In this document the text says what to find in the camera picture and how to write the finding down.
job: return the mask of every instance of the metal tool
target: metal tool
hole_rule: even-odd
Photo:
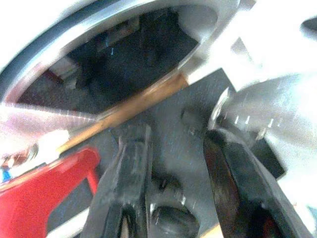
[[[206,134],[204,153],[224,237],[312,237],[275,178],[241,138]]]
[[[237,93],[224,91],[209,129],[220,124],[250,141],[267,132],[291,144],[317,149],[317,74],[288,75],[249,86]]]
[[[119,139],[119,152],[100,180],[82,238],[148,236],[150,214],[146,188],[151,181],[151,129],[129,126]]]

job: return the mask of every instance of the black surface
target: black surface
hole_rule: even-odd
[[[151,228],[157,226],[165,237],[195,238],[199,230],[199,223],[192,214],[174,207],[158,207],[152,220]]]
[[[47,224],[47,230],[53,230],[58,225],[63,224],[71,217],[85,210],[90,205],[92,198],[88,182],[85,179],[64,199],[58,209],[52,211]]]
[[[278,179],[285,173],[284,168],[265,139],[256,141],[251,151],[275,179]]]
[[[117,238],[123,217],[129,232],[147,238],[146,188],[152,171],[151,128],[133,124],[122,130],[113,164],[105,171],[89,209],[82,238]]]
[[[157,104],[135,120],[150,124],[154,140],[153,173],[175,176],[183,186],[185,206],[198,219],[199,234],[210,229],[217,217],[203,156],[203,139],[193,135],[181,120],[184,108],[200,110],[208,120],[223,90],[230,86],[222,70]]]
[[[273,230],[278,238],[312,237],[276,179],[241,138],[224,128],[208,131],[204,153],[225,238],[266,238]]]

